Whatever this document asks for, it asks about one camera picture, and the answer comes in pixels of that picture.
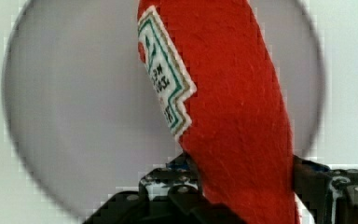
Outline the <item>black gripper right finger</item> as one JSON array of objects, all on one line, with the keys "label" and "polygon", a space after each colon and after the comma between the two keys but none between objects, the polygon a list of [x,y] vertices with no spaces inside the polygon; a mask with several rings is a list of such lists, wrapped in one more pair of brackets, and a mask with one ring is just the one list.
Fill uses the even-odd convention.
[{"label": "black gripper right finger", "polygon": [[358,169],[330,169],[294,156],[294,190],[315,224],[358,224]]}]

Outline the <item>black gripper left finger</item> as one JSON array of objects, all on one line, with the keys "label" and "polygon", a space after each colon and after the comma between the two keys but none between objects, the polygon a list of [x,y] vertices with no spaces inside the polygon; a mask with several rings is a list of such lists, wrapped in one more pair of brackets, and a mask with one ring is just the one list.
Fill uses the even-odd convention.
[{"label": "black gripper left finger", "polygon": [[203,195],[197,166],[183,153],[139,181],[136,191],[112,196],[83,224],[246,224]]}]

